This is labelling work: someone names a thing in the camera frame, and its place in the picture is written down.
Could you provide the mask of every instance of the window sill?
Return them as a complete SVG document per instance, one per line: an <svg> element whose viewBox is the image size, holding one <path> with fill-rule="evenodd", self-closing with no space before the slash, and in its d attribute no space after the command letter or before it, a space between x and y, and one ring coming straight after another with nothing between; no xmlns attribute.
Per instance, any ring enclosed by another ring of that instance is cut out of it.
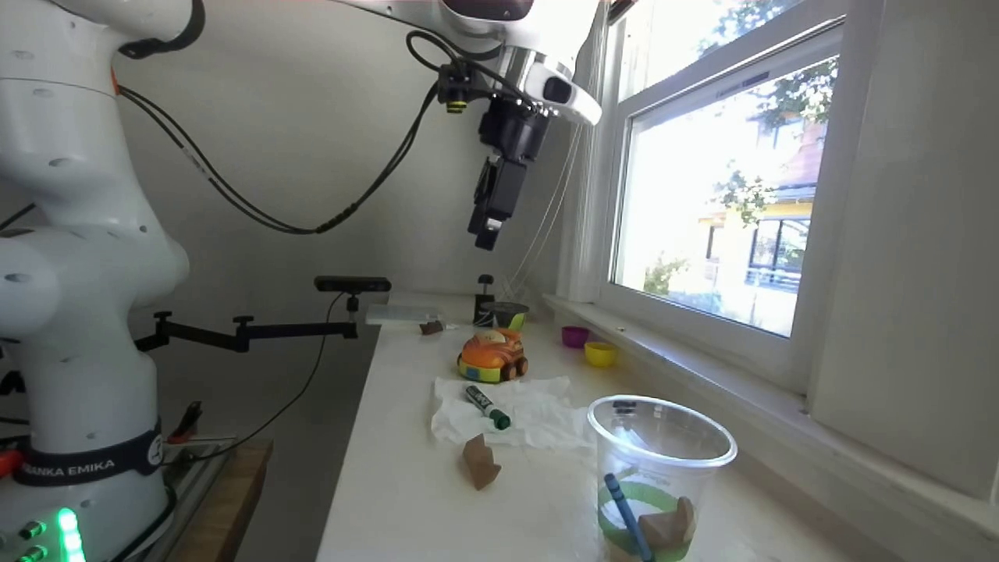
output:
<svg viewBox="0 0 999 562"><path fill-rule="evenodd" d="M546 298L557 318L589 326L624 351L650 391L726 424L760 466L901 560L999 560L999 505L944 489L862 450L805 404L724 362L677 347L597 305Z"/></svg>

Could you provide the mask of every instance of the white table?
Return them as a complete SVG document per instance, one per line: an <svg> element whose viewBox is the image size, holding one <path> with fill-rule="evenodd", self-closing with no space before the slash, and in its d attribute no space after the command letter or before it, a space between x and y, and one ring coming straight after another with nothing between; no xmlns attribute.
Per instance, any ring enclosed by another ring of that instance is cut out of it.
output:
<svg viewBox="0 0 999 562"><path fill-rule="evenodd" d="M434 379L451 374L467 335L467 326L449 326L437 338L421 338L416 322L380 326L317 560L626 560L597 527L589 453L495 448L503 470L487 489L474 489L458 467L458 448L434 442ZM571 379L578 407L637 380L586 368L546 326L528 326L524 347L528 379ZM751 470L745 455L719 470L703 505L687 560L885 560L775 478Z"/></svg>

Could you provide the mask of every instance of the yellow toy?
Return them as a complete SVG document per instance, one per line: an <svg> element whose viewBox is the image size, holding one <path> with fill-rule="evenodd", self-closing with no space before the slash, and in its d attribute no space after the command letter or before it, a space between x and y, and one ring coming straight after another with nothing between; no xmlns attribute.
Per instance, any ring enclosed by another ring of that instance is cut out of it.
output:
<svg viewBox="0 0 999 562"><path fill-rule="evenodd" d="M470 340L466 340L456 359L458 379L479 380L479 385L524 379L528 355L519 330L521 326L524 326L524 314L509 322L509 327L478 330Z"/></svg>

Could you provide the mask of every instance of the green object in cup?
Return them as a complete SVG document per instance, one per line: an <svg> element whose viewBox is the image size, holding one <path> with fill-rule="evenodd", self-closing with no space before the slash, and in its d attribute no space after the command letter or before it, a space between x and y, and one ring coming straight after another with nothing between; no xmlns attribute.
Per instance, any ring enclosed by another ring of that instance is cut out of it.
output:
<svg viewBox="0 0 999 562"><path fill-rule="evenodd" d="M647 514L647 518L658 518L658 514L677 514L677 509L691 501L677 501L672 495L668 489L650 483L650 482L634 482L634 478L621 478L621 489L626 495L626 505L634 514ZM598 489L598 530L621 548L634 554L637 555L637 547L619 514L619 505L611 501L611 492ZM672 542L656 542L650 535L647 535L650 547L652 547L652 555L656 562L679 562L691 548L691 541L694 538L682 538L682 541L672 541Z"/></svg>

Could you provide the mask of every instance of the plastic cup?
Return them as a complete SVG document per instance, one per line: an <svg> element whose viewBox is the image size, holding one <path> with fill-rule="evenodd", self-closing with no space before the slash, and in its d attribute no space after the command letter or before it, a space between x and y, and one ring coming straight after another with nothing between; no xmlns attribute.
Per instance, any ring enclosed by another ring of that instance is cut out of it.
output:
<svg viewBox="0 0 999 562"><path fill-rule="evenodd" d="M737 459L737 440L709 414L656 399L616 392L589 407L597 430L597 521L626 554L643 535L656 562L682 560L703 513L703 489L719 467ZM634 523L607 492L616 478Z"/></svg>
<svg viewBox="0 0 999 562"><path fill-rule="evenodd" d="M604 340L586 340L582 342L582 362L589 368L616 368L619 366L619 347L611 347Z"/></svg>
<svg viewBox="0 0 999 562"><path fill-rule="evenodd" d="M586 340L589 340L589 327L586 326L563 326L563 347L582 351Z"/></svg>

